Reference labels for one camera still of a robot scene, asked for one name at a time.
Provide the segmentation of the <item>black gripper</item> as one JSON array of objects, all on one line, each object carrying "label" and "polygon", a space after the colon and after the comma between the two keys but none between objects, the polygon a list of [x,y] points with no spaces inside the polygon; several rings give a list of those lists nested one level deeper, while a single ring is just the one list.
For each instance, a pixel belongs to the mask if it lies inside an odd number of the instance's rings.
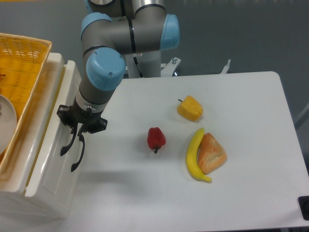
[{"label": "black gripper", "polygon": [[74,100],[71,106],[61,104],[56,114],[65,126],[69,126],[70,134],[75,134],[78,124],[81,124],[77,132],[78,137],[83,136],[83,132],[93,134],[104,131],[108,124],[108,121],[101,117],[102,111],[95,113],[90,107],[84,110],[78,105],[76,100]]}]

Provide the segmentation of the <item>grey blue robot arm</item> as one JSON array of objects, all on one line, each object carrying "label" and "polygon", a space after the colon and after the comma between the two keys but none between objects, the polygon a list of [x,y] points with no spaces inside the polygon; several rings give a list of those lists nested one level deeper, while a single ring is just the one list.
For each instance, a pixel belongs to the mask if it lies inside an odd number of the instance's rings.
[{"label": "grey blue robot arm", "polygon": [[180,43],[177,16],[162,0],[87,0],[82,20],[84,74],[72,105],[60,105],[62,123],[73,136],[106,129],[101,114],[123,79],[125,55],[176,48]]}]

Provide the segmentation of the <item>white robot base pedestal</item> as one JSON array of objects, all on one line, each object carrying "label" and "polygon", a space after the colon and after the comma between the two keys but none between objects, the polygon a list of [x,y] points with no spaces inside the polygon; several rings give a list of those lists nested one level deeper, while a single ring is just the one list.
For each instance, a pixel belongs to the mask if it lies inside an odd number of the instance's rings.
[{"label": "white robot base pedestal", "polygon": [[177,76],[181,59],[173,57],[168,63],[161,63],[161,51],[124,55],[126,61],[125,77],[150,78]]}]

